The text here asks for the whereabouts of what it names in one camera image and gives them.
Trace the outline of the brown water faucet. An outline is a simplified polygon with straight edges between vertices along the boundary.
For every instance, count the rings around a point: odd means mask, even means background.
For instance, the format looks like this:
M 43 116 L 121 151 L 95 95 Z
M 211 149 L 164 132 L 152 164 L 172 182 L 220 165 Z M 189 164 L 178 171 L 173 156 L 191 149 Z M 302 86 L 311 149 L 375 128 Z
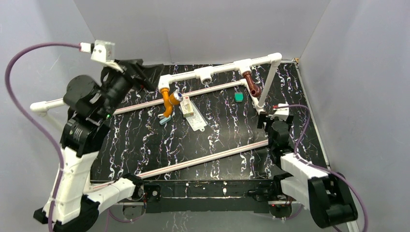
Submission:
M 261 95 L 262 91 L 261 88 L 255 84 L 255 82 L 253 81 L 252 78 L 252 73 L 251 71 L 245 71 L 242 73 L 243 78 L 245 78 L 247 85 L 249 87 L 249 92 L 251 94 L 251 96 L 257 98 Z

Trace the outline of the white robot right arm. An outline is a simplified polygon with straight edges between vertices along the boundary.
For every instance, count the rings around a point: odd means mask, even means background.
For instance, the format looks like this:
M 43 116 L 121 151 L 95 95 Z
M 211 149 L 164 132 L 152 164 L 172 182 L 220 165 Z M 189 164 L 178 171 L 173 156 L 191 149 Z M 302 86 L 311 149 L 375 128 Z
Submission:
M 288 196 L 305 206 L 320 228 L 357 220 L 358 212 L 348 185 L 334 174 L 316 169 L 297 157 L 290 137 L 292 118 L 261 112 L 258 128 L 268 135 L 268 151 L 272 162 L 284 174 L 274 176 L 273 196 Z

